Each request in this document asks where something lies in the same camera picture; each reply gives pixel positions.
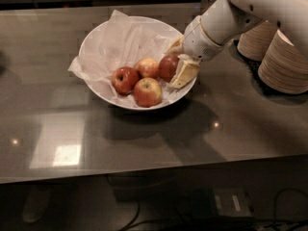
table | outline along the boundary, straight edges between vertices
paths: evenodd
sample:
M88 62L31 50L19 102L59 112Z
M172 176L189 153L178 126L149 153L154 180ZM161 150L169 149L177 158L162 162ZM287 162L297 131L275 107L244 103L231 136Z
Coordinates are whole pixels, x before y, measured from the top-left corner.
M184 32L198 4L0 12L0 183L308 153L307 95L264 96L229 42L187 96L137 113L67 69L113 10Z

